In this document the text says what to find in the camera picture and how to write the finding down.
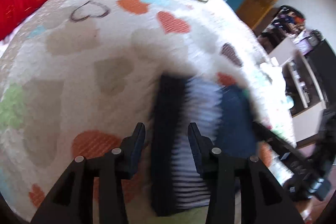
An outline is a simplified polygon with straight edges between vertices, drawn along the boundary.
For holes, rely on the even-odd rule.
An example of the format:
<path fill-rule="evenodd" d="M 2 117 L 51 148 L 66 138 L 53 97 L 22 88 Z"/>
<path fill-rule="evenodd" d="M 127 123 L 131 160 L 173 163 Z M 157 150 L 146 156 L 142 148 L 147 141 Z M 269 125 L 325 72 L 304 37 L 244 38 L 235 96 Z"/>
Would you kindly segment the white cloth on bed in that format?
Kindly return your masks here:
<path fill-rule="evenodd" d="M 260 63 L 259 68 L 271 83 L 282 78 L 282 67 L 276 57 L 271 57 L 269 62 Z"/>

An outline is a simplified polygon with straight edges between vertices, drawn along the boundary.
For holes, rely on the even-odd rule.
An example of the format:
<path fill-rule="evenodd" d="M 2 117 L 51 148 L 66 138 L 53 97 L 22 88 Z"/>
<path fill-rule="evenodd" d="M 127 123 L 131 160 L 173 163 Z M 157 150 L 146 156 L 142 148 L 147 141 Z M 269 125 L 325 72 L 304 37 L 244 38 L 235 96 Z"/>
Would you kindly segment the black television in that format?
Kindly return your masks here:
<path fill-rule="evenodd" d="M 305 57 L 315 74 L 326 105 L 335 105 L 335 53 L 327 40 L 316 45 Z"/>

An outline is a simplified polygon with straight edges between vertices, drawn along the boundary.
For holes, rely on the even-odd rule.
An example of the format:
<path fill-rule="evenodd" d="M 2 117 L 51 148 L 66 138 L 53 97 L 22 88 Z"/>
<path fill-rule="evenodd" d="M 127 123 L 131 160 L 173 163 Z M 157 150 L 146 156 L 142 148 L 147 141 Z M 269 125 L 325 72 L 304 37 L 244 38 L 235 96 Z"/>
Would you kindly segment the white shelf unit with clutter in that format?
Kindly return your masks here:
<path fill-rule="evenodd" d="M 259 32 L 258 41 L 275 58 L 286 82 L 285 95 L 293 117 L 321 104 L 326 98 L 317 75 L 307 59 L 317 39 L 305 26 L 305 17 L 294 7 L 282 5 L 276 9 L 270 23 Z"/>

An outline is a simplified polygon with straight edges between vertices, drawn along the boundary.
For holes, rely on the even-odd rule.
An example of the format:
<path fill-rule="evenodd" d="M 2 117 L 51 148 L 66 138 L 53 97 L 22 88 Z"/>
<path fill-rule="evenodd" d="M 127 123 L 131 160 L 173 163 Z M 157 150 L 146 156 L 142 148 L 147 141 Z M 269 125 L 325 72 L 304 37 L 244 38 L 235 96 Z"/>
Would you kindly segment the heart pattern bed quilt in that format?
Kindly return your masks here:
<path fill-rule="evenodd" d="M 1 194 L 31 220 L 78 155 L 103 155 L 136 123 L 151 130 L 163 73 L 211 91 L 237 84 L 254 116 L 295 144 L 283 77 L 223 0 L 49 0 L 1 57 Z"/>

